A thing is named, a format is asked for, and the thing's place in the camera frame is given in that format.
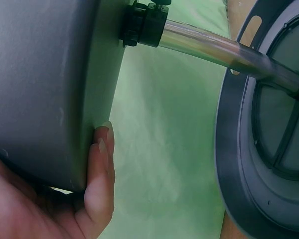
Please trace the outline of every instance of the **black knob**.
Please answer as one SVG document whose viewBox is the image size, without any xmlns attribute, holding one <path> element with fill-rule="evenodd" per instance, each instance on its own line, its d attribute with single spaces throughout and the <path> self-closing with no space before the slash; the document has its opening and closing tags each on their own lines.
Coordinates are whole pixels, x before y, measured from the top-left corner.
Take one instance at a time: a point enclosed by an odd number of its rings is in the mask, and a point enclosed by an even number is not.
<svg viewBox="0 0 299 239">
<path fill-rule="evenodd" d="M 157 5 L 162 5 L 162 6 L 171 5 L 171 0 L 151 0 L 151 1 L 156 3 Z"/>
</svg>

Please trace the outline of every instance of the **finger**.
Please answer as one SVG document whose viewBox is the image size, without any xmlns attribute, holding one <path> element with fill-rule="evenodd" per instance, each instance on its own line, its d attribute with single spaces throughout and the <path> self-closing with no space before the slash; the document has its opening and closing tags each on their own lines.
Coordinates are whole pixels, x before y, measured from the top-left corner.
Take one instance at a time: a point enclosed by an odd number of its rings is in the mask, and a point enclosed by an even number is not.
<svg viewBox="0 0 299 239">
<path fill-rule="evenodd" d="M 110 121 L 105 122 L 103 126 L 107 127 L 107 148 L 109 153 L 109 175 L 113 183 L 115 182 L 115 171 L 114 171 L 114 147 L 115 147 L 115 140 L 114 140 L 114 131 L 113 126 Z"/>
<path fill-rule="evenodd" d="M 8 183 L 12 184 L 16 189 L 18 189 L 23 195 L 25 195 L 30 200 L 34 201 L 36 199 L 36 192 L 34 189 L 28 185 L 23 179 L 14 174 L 10 169 L 8 169 L 0 160 L 0 177 L 5 179 Z"/>
<path fill-rule="evenodd" d="M 108 152 L 103 139 L 90 148 L 87 189 L 84 208 L 75 214 L 76 221 L 87 239 L 98 237 L 112 218 L 114 210 L 113 183 L 106 169 Z"/>
<path fill-rule="evenodd" d="M 97 139 L 102 138 L 106 143 L 106 148 L 108 149 L 109 154 L 109 170 L 108 173 L 111 177 L 112 182 L 115 182 L 115 171 L 114 171 L 114 161 L 113 161 L 113 154 L 114 154 L 114 147 L 115 147 L 115 140 L 114 140 L 114 131 L 113 126 L 110 121 L 105 122 L 102 127 L 97 128 L 94 134 L 94 141 L 96 142 Z"/>
<path fill-rule="evenodd" d="M 103 123 L 103 125 L 96 129 L 94 134 L 94 142 L 102 138 L 106 144 L 106 148 L 110 156 L 114 153 L 114 131 L 110 121 Z"/>
</svg>

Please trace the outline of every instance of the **fingernail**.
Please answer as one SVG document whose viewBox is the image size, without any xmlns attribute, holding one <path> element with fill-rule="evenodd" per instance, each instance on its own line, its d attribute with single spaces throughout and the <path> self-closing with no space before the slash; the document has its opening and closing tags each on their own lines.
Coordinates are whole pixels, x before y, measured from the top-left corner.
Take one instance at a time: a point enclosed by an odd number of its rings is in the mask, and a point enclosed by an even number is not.
<svg viewBox="0 0 299 239">
<path fill-rule="evenodd" d="M 101 153 L 106 152 L 106 146 L 104 143 L 104 140 L 102 138 L 98 139 L 98 144 L 99 144 L 99 150 Z"/>
<path fill-rule="evenodd" d="M 99 143 L 99 149 L 100 149 L 101 154 L 104 154 L 105 152 L 107 153 L 107 149 L 106 149 L 104 140 L 102 138 L 100 138 L 100 139 L 98 139 L 98 143 Z M 103 163 L 104 163 L 105 169 L 109 170 L 109 158 L 108 158 L 108 155 L 107 154 L 106 154 L 106 156 L 104 155 L 103 159 L 104 159 Z"/>
<path fill-rule="evenodd" d="M 102 124 L 102 126 L 109 129 L 108 135 L 107 135 L 107 140 L 113 138 L 114 137 L 114 131 L 113 131 L 112 123 L 110 121 L 106 121 Z"/>
</svg>

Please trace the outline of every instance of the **gray plastic housing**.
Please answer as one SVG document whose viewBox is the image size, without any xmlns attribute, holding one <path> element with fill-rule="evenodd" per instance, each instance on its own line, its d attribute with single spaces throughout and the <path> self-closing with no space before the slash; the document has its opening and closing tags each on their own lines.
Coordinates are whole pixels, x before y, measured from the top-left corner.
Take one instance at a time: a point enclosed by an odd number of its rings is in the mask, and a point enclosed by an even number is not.
<svg viewBox="0 0 299 239">
<path fill-rule="evenodd" d="M 109 118 L 129 0 L 0 0 L 0 158 L 28 180 L 82 191 Z"/>
</svg>

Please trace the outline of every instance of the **vacuum cleaner part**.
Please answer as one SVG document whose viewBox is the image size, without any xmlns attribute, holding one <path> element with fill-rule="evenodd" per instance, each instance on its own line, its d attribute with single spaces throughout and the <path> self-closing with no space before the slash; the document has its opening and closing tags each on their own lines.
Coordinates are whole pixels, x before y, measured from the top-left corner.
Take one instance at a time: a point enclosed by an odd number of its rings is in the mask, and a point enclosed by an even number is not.
<svg viewBox="0 0 299 239">
<path fill-rule="evenodd" d="M 259 0 L 252 45 L 299 71 L 299 0 Z M 216 167 L 229 214 L 255 238 L 299 238 L 299 101 L 227 71 L 219 102 Z"/>
</svg>

